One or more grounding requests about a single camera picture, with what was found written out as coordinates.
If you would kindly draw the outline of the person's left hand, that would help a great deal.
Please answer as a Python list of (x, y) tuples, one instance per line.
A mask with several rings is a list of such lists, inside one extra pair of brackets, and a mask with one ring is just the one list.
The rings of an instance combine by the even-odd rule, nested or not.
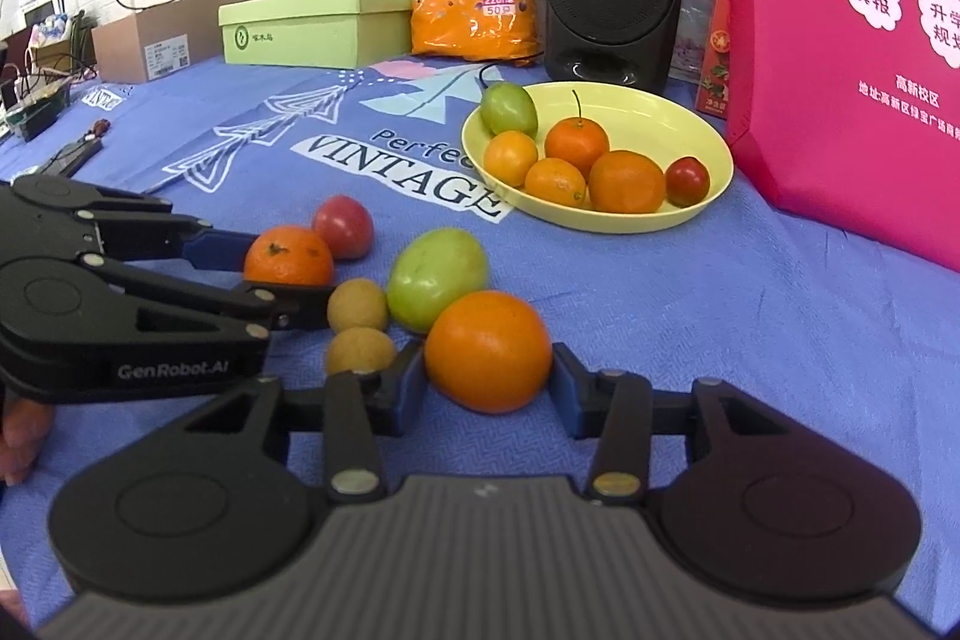
[(10, 395), (3, 404), (0, 474), (5, 486), (25, 481), (52, 431), (55, 408)]

